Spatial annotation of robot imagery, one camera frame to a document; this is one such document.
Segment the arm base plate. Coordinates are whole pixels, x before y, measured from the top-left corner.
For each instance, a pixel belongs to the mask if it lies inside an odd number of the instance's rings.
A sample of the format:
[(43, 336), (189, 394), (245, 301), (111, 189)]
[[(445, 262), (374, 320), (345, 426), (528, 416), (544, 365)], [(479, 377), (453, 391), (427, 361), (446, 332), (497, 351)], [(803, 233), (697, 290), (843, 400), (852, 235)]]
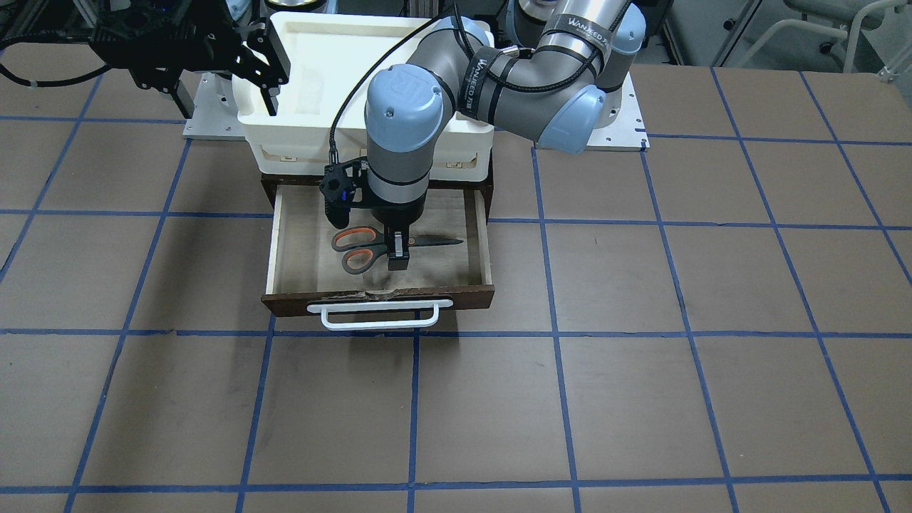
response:
[(230, 79), (215, 73), (202, 73), (193, 103), (193, 116), (186, 120), (183, 137), (222, 142), (245, 139), (237, 119), (238, 107)]
[(647, 150), (650, 146), (634, 83), (628, 73), (622, 87), (607, 95), (606, 107), (596, 121), (586, 150)]

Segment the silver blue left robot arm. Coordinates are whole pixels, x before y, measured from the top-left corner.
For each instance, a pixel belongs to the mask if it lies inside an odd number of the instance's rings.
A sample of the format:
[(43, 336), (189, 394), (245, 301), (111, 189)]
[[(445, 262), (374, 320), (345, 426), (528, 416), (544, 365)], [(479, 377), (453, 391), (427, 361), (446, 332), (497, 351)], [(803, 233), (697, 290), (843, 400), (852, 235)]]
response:
[(352, 209), (382, 224), (369, 243), (345, 246), (365, 272), (380, 256), (407, 269), (410, 248), (432, 239), (410, 236), (423, 213), (437, 140), (457, 114), (577, 155), (612, 125), (628, 125), (625, 82), (647, 36), (632, 1), (512, 1), (512, 33), (534, 48), (498, 49), (485, 30), (460, 13), (415, 29), (421, 40), (404, 63), (362, 75), (367, 155), (340, 162), (336, 127), (328, 134), (329, 165), (319, 189), (323, 210), (340, 236)]

